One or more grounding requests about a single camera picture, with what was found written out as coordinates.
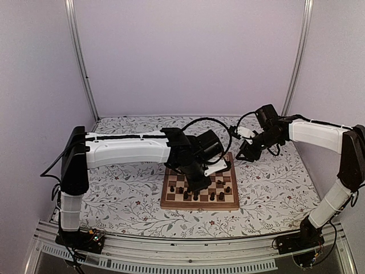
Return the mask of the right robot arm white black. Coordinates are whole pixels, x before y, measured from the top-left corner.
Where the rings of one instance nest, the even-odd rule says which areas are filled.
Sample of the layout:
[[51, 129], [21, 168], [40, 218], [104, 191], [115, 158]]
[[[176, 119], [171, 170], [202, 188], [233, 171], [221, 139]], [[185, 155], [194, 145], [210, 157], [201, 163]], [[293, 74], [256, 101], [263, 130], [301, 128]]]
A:
[[260, 132], [240, 123], [234, 126], [234, 133], [243, 141], [238, 160], [255, 162], [264, 150], [292, 142], [310, 177], [325, 180], [323, 187], [315, 183], [321, 201], [301, 222], [303, 230], [295, 237], [297, 247], [306, 249], [316, 241], [316, 230], [341, 213], [364, 184], [364, 126], [335, 124], [301, 114], [282, 116], [271, 104], [248, 114], [256, 118]]

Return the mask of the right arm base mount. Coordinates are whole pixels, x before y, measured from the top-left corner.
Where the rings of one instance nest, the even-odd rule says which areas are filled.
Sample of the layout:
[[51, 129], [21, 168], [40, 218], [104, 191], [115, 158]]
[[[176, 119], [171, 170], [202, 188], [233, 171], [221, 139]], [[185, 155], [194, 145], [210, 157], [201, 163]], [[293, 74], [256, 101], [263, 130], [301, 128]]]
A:
[[273, 243], [275, 245], [272, 245], [272, 247], [277, 249], [280, 255], [311, 248], [309, 252], [294, 256], [296, 265], [307, 268], [312, 267], [316, 263], [325, 240], [322, 235], [322, 229], [315, 228], [310, 223], [309, 218], [306, 217], [300, 223], [299, 232], [277, 236]]

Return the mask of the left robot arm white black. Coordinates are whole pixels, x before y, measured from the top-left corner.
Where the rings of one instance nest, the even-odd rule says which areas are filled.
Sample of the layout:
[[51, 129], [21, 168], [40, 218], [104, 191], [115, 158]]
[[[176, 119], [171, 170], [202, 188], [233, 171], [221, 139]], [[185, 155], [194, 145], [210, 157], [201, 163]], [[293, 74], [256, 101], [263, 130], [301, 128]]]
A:
[[59, 222], [63, 239], [73, 248], [85, 242], [79, 231], [83, 195], [88, 191], [88, 170], [112, 164], [162, 163], [182, 173], [191, 191], [210, 184], [210, 175], [229, 167], [219, 137], [208, 130], [199, 136], [185, 135], [180, 128], [105, 135], [73, 129], [65, 149], [55, 159], [61, 163]]

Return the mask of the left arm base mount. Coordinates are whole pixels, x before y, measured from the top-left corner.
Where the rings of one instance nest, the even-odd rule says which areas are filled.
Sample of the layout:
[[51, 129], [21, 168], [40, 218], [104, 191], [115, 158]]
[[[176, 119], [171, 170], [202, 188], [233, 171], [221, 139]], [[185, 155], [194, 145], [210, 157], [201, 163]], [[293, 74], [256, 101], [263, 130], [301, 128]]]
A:
[[55, 242], [69, 249], [101, 254], [105, 242], [105, 232], [96, 228], [88, 231], [80, 229], [65, 231], [59, 227]]

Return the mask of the wooden chess board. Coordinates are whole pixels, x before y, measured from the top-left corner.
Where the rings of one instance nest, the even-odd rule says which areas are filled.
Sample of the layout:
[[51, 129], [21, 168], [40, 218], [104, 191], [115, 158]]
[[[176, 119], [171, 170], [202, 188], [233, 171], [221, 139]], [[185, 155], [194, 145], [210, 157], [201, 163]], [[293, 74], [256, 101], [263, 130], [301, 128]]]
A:
[[228, 170], [210, 175], [211, 185], [194, 194], [188, 191], [184, 175], [166, 169], [160, 207], [183, 211], [236, 211], [240, 207], [234, 161], [231, 153], [225, 155], [231, 165]]

